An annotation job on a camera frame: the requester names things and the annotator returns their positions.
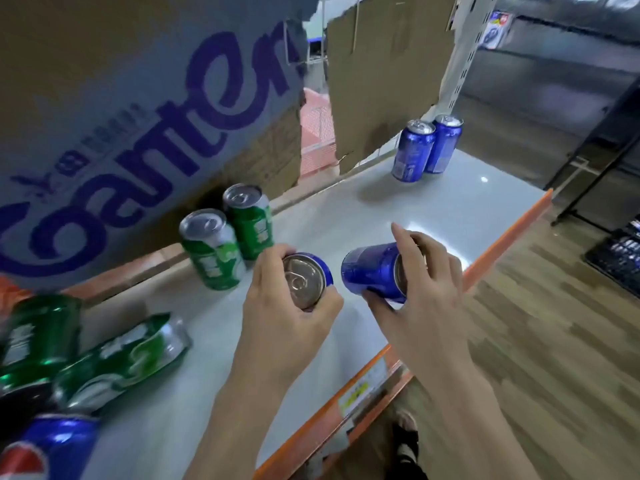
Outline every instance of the cardboard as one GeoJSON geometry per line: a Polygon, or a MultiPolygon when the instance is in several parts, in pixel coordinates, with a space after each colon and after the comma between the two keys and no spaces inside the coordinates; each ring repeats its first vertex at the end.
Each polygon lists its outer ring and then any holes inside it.
{"type": "Polygon", "coordinates": [[[454,46],[456,0],[364,0],[327,28],[328,84],[340,172],[438,102],[454,46]]]}
{"type": "Polygon", "coordinates": [[[317,1],[7,0],[0,274],[62,289],[176,242],[213,187],[290,188],[317,1]]]}

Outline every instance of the forearm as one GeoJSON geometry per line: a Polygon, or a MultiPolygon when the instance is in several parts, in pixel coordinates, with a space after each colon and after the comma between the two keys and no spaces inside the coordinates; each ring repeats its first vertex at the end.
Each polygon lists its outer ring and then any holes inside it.
{"type": "Polygon", "coordinates": [[[470,360],[457,365],[432,397],[470,478],[539,480],[502,415],[491,384],[470,360]]]}
{"type": "Polygon", "coordinates": [[[284,393],[232,371],[183,480],[249,480],[284,393]]]}

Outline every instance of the orange shelf edge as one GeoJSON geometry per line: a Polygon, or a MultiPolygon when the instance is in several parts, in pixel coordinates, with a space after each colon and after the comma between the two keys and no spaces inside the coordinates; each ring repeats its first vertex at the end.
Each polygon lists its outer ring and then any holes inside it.
{"type": "MultiPolygon", "coordinates": [[[[491,268],[496,260],[519,238],[533,222],[541,217],[551,205],[553,190],[546,192],[532,208],[526,211],[497,241],[495,241],[464,273],[465,291],[474,286],[491,268]]],[[[387,345],[371,359],[344,387],[340,389],[316,414],[314,414],[295,434],[292,435],[271,457],[265,461],[253,475],[254,480],[286,480],[295,473],[331,436],[345,423],[342,417],[339,399],[370,368],[384,357],[387,370],[391,370],[398,357],[387,345]]],[[[408,384],[413,375],[407,371],[395,387],[368,412],[363,421],[349,434],[349,444],[363,434],[364,430],[380,415],[390,402],[408,384]]],[[[333,464],[340,453],[334,453],[328,461],[333,464]]]]}

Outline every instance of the blue can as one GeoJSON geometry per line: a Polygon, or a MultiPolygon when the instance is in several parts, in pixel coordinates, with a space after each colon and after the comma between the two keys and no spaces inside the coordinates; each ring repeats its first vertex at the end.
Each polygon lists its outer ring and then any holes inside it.
{"type": "Polygon", "coordinates": [[[98,420],[41,414],[0,456],[0,478],[79,480],[98,437],[98,420]]]}
{"type": "Polygon", "coordinates": [[[352,293],[371,290],[396,303],[406,301],[406,277],[395,242],[352,250],[342,260],[340,272],[352,293]]]}
{"type": "Polygon", "coordinates": [[[451,160],[453,150],[456,149],[464,121],[448,114],[439,114],[433,123],[436,127],[436,142],[424,172],[442,173],[451,160]]]}
{"type": "Polygon", "coordinates": [[[284,275],[295,306],[306,312],[313,310],[333,276],[322,259],[311,253],[295,253],[284,257],[284,275]]]}
{"type": "Polygon", "coordinates": [[[436,139],[435,131],[435,127],[427,121],[409,121],[400,133],[391,175],[405,183],[420,180],[436,139]]]}

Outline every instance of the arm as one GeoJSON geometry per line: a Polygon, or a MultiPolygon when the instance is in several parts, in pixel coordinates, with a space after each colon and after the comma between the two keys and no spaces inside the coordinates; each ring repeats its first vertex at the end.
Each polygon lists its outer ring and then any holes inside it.
{"type": "Polygon", "coordinates": [[[539,480],[469,354],[460,260],[425,234],[396,224],[392,231],[408,281],[407,301],[395,311],[366,293],[380,329],[438,405],[470,478],[539,480]]]}
{"type": "Polygon", "coordinates": [[[311,313],[293,304],[282,264],[292,252],[276,244],[256,261],[231,372],[183,480],[253,476],[260,446],[284,395],[316,356],[342,308],[342,297],[333,286],[311,313]]]}

